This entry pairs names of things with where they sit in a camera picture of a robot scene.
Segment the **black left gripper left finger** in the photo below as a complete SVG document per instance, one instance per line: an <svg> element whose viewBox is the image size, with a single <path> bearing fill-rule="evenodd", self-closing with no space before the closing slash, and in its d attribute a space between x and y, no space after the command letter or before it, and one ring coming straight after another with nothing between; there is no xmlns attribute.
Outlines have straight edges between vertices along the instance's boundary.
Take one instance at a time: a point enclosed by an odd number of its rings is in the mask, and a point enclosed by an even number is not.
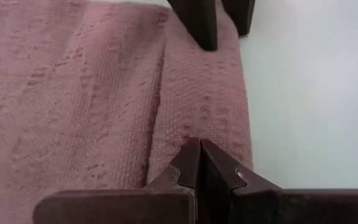
<svg viewBox="0 0 358 224"><path fill-rule="evenodd" d="M132 190L65 190L43 198L33 224L196 224L201 142L191 138L150 184Z"/></svg>

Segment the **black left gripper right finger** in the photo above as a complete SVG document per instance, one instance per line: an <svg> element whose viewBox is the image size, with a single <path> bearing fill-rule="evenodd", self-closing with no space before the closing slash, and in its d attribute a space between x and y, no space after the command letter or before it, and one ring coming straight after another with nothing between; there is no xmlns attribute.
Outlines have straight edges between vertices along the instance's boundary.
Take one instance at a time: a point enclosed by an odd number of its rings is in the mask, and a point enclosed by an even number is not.
<svg viewBox="0 0 358 224"><path fill-rule="evenodd" d="M358 189L283 189L202 140L212 224L358 224Z"/></svg>

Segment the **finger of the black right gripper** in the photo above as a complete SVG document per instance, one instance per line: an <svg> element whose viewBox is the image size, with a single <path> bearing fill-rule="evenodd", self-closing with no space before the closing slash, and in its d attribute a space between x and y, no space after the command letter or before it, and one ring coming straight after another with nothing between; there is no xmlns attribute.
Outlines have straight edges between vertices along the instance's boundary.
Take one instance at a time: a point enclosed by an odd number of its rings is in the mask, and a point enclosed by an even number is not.
<svg viewBox="0 0 358 224"><path fill-rule="evenodd" d="M167 0L196 43L205 51L218 49L215 0Z"/></svg>
<svg viewBox="0 0 358 224"><path fill-rule="evenodd" d="M221 0L225 12L233 21L239 36L250 32L255 0Z"/></svg>

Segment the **grey woven towel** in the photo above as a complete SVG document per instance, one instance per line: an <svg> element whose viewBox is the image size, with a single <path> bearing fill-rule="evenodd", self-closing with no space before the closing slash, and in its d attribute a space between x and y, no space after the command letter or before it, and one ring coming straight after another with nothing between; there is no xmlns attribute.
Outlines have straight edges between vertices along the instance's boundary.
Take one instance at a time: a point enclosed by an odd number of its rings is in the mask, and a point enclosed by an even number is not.
<svg viewBox="0 0 358 224"><path fill-rule="evenodd" d="M161 5L0 0L0 224L60 190L141 188L192 137L252 166L239 37L213 2L206 52Z"/></svg>

